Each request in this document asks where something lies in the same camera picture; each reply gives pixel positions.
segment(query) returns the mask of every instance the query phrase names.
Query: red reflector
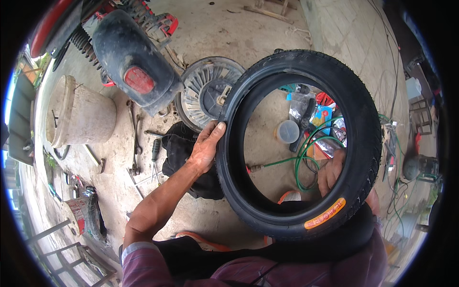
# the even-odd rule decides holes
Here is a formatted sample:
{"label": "red reflector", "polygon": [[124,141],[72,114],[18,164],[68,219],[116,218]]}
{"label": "red reflector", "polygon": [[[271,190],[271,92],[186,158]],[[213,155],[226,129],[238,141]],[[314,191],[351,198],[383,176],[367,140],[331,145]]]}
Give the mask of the red reflector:
{"label": "red reflector", "polygon": [[124,74],[124,81],[141,94],[151,92],[155,86],[153,79],[139,67],[130,67]]}

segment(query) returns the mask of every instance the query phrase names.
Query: hammer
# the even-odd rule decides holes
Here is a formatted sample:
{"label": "hammer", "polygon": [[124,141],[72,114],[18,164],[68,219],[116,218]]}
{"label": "hammer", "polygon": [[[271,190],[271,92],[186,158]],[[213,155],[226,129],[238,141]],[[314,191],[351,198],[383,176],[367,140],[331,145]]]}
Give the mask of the hammer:
{"label": "hammer", "polygon": [[97,160],[97,158],[95,158],[94,154],[92,153],[92,151],[89,149],[89,146],[88,145],[84,145],[84,149],[86,150],[86,152],[89,154],[89,156],[91,156],[91,159],[92,161],[94,162],[94,164],[96,165],[97,167],[97,174],[101,174],[104,172],[104,169],[105,169],[105,159],[104,158],[101,158],[101,162],[99,162]]}

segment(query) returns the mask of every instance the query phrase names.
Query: forearm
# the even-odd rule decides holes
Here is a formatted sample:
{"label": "forearm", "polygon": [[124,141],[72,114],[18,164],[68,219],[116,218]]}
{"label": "forearm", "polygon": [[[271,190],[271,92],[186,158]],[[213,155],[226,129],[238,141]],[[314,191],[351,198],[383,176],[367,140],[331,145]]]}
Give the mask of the forearm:
{"label": "forearm", "polygon": [[126,225],[123,249],[133,242],[151,241],[201,174],[202,171],[195,164],[186,163],[146,196],[134,209]]}

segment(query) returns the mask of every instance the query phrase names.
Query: coil spring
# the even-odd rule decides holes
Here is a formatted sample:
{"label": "coil spring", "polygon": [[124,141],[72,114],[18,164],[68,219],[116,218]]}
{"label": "coil spring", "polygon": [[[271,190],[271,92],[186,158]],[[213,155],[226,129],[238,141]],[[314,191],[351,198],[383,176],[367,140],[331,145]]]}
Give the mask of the coil spring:
{"label": "coil spring", "polygon": [[126,12],[141,26],[145,31],[150,30],[156,25],[157,18],[145,2],[139,0],[121,0]]}
{"label": "coil spring", "polygon": [[81,24],[75,29],[71,37],[71,42],[77,47],[78,51],[81,51],[81,54],[86,54],[86,58],[89,58],[89,62],[93,62],[92,65],[96,66],[96,70],[100,70],[102,65],[97,59],[94,48],[91,45],[91,40],[88,33],[83,29]]}

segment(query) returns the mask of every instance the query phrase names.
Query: old tire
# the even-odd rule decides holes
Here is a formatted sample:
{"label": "old tire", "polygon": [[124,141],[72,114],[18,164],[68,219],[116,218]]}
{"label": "old tire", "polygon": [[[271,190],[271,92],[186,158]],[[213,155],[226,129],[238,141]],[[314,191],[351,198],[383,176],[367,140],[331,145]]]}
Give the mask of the old tire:
{"label": "old tire", "polygon": [[[311,84],[330,95],[342,110],[348,136],[346,161],[335,186],[306,209],[267,199],[252,183],[244,161],[244,133],[253,110],[269,92],[289,83]],[[381,157],[378,113],[358,76],[331,56],[291,50],[260,60],[235,83],[219,121],[227,124],[216,157],[223,192],[239,217],[265,235],[308,240],[329,233],[357,212],[373,186]]]}

